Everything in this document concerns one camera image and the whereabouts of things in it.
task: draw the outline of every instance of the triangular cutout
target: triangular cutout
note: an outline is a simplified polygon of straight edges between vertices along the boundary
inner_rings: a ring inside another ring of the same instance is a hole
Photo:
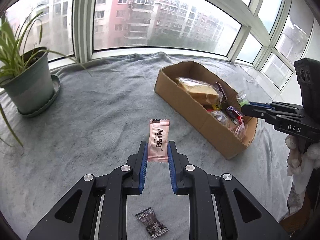
[[[261,213],[238,189],[233,190],[243,222],[248,223],[261,217]]]
[[[54,217],[67,223],[72,223],[81,198],[81,194],[82,190],[78,189],[76,193],[74,193],[72,197],[69,198],[64,203],[64,205],[57,211]]]

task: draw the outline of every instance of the potted plant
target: potted plant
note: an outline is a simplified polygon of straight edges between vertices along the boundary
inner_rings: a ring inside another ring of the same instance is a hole
[[[0,66],[0,87],[4,88],[21,114],[29,114],[36,111],[45,105],[54,93],[48,65],[48,53],[55,53],[73,60],[62,53],[49,50],[46,47],[37,47],[26,53],[24,52],[30,30],[36,21],[41,23],[39,44],[42,39],[42,21],[38,17],[43,12],[39,12],[26,23],[34,9],[25,19],[21,28],[18,26],[15,34],[6,15],[4,14],[1,17],[0,62],[2,62],[2,66]],[[1,103],[0,112],[10,132],[23,147],[22,142],[14,133],[6,118]]]

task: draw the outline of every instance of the pot saucer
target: pot saucer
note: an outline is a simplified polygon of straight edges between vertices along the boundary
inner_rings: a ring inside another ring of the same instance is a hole
[[[41,114],[43,111],[45,111],[49,106],[52,105],[52,103],[55,101],[55,99],[57,98],[59,92],[60,92],[60,79],[56,76],[56,75],[51,75],[51,79],[52,79],[52,84],[53,84],[53,90],[54,90],[54,94],[51,97],[51,99],[41,108],[39,108],[38,110],[34,111],[31,114],[22,114],[20,113],[19,109],[18,112],[26,118],[31,118],[31,117],[35,117],[39,114]]]

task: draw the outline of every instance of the packaged bread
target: packaged bread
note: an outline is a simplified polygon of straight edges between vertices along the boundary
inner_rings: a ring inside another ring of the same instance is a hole
[[[203,106],[215,105],[222,97],[220,91],[217,91],[212,85],[203,81],[179,77],[176,78],[176,82],[179,87],[183,88],[194,100]]]

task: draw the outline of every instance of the plant pot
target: plant pot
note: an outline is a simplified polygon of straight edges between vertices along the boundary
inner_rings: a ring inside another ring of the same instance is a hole
[[[46,49],[39,47],[34,51]],[[24,61],[32,50],[23,55]],[[39,52],[40,58],[20,75],[0,83],[21,114],[31,114],[45,105],[54,94],[49,71],[48,52]]]

